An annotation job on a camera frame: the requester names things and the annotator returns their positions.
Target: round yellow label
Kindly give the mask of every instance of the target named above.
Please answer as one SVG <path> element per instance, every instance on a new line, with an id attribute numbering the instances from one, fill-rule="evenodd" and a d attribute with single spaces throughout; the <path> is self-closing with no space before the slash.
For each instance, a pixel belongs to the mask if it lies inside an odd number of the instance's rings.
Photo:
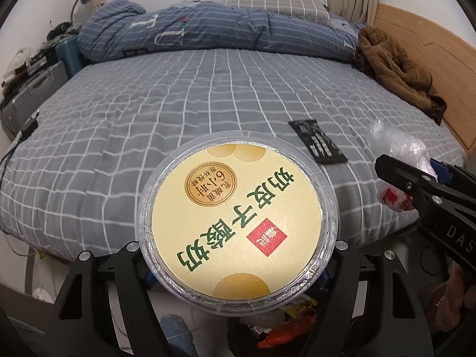
<path id="1" fill-rule="evenodd" d="M 183 160 L 161 184 L 152 211 L 169 271 L 223 299 L 287 286 L 313 256 L 320 229 L 319 199 L 304 172 L 276 151 L 247 144 L 214 146 Z"/>

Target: human hand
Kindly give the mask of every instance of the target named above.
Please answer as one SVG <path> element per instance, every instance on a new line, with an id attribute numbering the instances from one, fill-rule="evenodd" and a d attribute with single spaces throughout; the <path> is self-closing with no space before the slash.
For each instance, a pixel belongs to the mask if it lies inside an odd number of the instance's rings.
<path id="1" fill-rule="evenodd" d="M 463 268 L 455 263 L 446 292 L 436 311 L 436 327 L 443 332 L 448 332 L 458 325 L 463 305 L 472 309 L 476 303 L 476 285 L 466 290 L 463 273 Z"/>

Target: suitcase handle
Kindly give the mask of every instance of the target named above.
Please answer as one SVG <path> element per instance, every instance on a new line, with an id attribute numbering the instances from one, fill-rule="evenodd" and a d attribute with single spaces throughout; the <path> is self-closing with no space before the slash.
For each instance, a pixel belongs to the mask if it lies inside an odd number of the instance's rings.
<path id="1" fill-rule="evenodd" d="M 28 91 L 30 91 L 30 94 L 34 96 L 34 93 L 36 90 L 41 90 L 43 85 L 48 81 L 49 78 L 51 77 L 51 73 L 49 71 L 45 71 L 38 75 L 35 79 L 33 79 L 30 83 L 27 85 Z"/>

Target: black packet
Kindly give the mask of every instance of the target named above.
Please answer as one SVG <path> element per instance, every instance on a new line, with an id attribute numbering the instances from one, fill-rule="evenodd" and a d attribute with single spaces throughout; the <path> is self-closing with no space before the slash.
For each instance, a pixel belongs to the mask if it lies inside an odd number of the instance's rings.
<path id="1" fill-rule="evenodd" d="M 342 164 L 346 156 L 321 130 L 315 119 L 288 122 L 318 164 Z"/>

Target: wooden headboard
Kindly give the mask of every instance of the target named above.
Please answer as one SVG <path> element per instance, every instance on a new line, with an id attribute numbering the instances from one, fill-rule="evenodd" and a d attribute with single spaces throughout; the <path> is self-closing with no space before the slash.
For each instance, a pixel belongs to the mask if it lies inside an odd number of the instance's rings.
<path id="1" fill-rule="evenodd" d="M 374 25 L 431 72 L 448 103 L 444 122 L 469 154 L 476 151 L 476 48 L 433 21 L 385 4 L 378 5 Z"/>

